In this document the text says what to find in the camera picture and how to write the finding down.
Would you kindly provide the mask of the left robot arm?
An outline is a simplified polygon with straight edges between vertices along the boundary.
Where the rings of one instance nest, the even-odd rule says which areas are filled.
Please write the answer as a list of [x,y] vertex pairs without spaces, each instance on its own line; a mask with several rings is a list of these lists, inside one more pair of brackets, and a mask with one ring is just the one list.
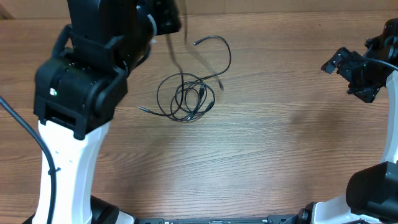
[[92,196],[101,145],[131,72],[157,35],[180,30],[174,1],[68,0],[71,22],[35,74],[43,145],[39,203],[29,223],[135,223]]

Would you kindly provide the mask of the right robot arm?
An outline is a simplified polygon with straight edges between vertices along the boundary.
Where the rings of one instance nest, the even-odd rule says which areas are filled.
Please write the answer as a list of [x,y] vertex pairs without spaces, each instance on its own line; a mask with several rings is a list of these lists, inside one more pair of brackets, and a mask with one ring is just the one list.
[[397,19],[386,21],[364,46],[363,53],[339,48],[321,70],[339,75],[348,83],[347,94],[367,104],[386,90],[379,160],[355,172],[342,195],[311,202],[286,223],[397,223]]

